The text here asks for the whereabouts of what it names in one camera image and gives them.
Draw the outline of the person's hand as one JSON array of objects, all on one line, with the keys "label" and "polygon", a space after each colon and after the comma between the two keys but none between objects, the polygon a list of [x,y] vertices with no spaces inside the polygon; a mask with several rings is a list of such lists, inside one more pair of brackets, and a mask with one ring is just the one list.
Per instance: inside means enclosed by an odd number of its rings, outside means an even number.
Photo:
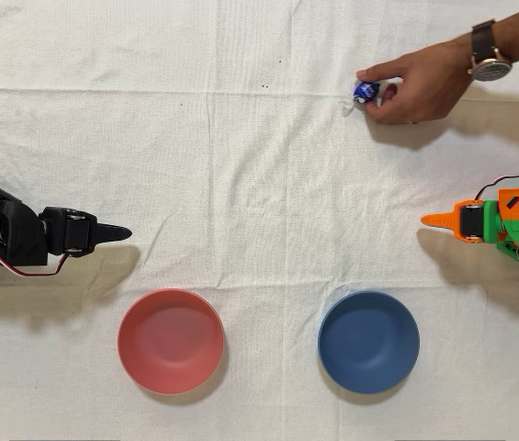
[{"label": "person's hand", "polygon": [[358,71],[360,81],[402,80],[400,86],[388,85],[379,104],[366,103],[366,114],[385,125],[445,118],[471,83],[470,57],[470,36],[465,34]]}]

